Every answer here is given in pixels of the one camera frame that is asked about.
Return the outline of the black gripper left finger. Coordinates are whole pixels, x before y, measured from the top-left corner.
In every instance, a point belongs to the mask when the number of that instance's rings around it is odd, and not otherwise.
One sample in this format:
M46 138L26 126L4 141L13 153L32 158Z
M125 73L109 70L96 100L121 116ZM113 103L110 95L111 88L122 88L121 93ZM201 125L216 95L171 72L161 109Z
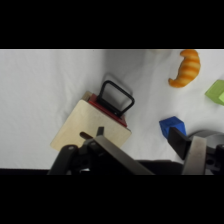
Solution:
M138 161L123 152L104 136L104 128L99 127L95 137L82 133L85 147L90 155L90 171L105 175L153 175Z

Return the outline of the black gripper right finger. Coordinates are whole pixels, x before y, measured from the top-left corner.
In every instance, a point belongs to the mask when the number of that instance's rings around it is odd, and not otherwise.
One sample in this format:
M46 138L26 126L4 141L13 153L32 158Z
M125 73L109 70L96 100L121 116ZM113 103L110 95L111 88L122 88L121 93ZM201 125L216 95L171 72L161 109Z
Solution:
M177 128L171 127L168 143L184 161L183 175L203 175L205 173L207 154L207 140L205 138L194 136L190 140Z

